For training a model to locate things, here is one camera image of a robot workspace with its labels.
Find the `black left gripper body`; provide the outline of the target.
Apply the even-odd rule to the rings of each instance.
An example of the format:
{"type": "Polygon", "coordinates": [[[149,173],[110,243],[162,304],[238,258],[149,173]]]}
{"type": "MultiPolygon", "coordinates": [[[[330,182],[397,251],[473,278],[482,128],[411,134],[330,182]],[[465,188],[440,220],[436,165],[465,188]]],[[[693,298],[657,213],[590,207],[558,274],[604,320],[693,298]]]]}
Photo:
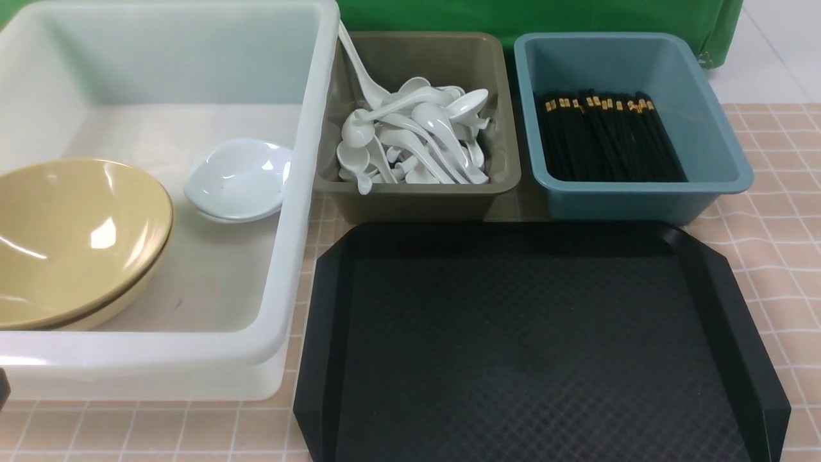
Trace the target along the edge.
{"type": "Polygon", "coordinates": [[[11,383],[3,368],[0,369],[0,410],[2,411],[11,396],[11,383]]]}

